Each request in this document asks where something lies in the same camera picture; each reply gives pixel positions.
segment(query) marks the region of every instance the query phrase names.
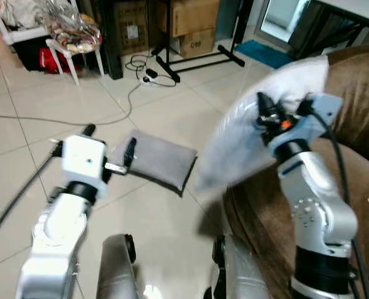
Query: plastic bag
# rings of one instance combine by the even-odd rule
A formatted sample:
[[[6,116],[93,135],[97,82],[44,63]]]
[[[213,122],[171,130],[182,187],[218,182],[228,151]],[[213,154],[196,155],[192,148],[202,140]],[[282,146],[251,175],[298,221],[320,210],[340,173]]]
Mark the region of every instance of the plastic bag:
[[[236,184],[275,163],[254,124],[258,116],[257,92],[264,92],[284,108],[296,111],[308,93],[324,91],[327,56],[285,65],[250,87],[221,121],[199,157],[196,187],[205,191]]]
[[[67,1],[46,0],[45,25],[59,44],[73,53],[87,53],[100,47],[102,35],[91,17],[79,14]]]

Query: tiled floor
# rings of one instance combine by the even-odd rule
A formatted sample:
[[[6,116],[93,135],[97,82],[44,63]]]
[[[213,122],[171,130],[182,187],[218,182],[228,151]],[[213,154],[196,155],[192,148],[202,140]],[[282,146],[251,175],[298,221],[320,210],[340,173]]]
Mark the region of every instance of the tiled floor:
[[[223,113],[248,86],[271,69],[241,54],[246,67],[215,65],[182,74],[175,88],[140,87],[132,96],[133,113],[120,123],[98,127],[95,137],[111,149],[133,128],[202,150]],[[150,67],[161,72],[154,59]],[[0,37],[0,114],[38,116],[75,122],[109,121],[128,111],[127,94],[135,74],[111,80],[90,74],[76,87],[69,75],[27,72]],[[79,127],[33,120],[0,119],[0,212],[46,157],[48,138],[65,138]],[[14,298],[20,267],[28,254],[31,227],[46,195],[61,183],[55,160],[26,193],[0,230],[0,299]],[[75,299],[95,298],[101,245],[115,233],[133,235],[141,292],[148,299],[201,299],[211,278],[214,236],[230,232],[221,194],[198,194],[191,176],[182,198],[134,176],[115,177],[106,199],[90,219],[80,250]]]

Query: blue mat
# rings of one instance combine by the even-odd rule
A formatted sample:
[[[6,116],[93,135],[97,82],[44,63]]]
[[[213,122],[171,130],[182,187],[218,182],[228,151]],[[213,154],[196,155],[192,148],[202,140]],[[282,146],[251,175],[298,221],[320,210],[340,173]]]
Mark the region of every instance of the blue mat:
[[[294,61],[287,54],[275,50],[272,47],[268,47],[267,45],[262,45],[254,40],[239,44],[236,50],[275,69]]]

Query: gray pouch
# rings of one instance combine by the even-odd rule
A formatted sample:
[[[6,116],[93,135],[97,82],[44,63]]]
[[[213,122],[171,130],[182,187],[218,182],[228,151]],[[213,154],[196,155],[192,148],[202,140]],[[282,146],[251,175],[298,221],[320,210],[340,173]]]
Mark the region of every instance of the gray pouch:
[[[137,142],[129,172],[168,187],[181,196],[197,151],[132,130],[129,137],[114,148],[111,163],[123,166],[124,155],[132,138]]]

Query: brown sofa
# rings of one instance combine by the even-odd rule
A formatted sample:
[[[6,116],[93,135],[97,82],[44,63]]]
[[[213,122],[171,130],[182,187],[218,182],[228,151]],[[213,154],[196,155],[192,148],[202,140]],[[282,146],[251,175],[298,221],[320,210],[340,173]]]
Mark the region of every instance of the brown sofa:
[[[352,207],[359,222],[357,240],[369,271],[369,47],[336,51],[328,59],[326,92],[344,99],[333,129],[341,143]],[[329,140],[319,138],[313,142],[312,149],[324,158],[340,186],[337,161]],[[229,188],[224,206],[234,234],[244,239],[254,252],[271,295],[275,299],[290,298],[294,226],[290,207],[280,190],[276,166]]]

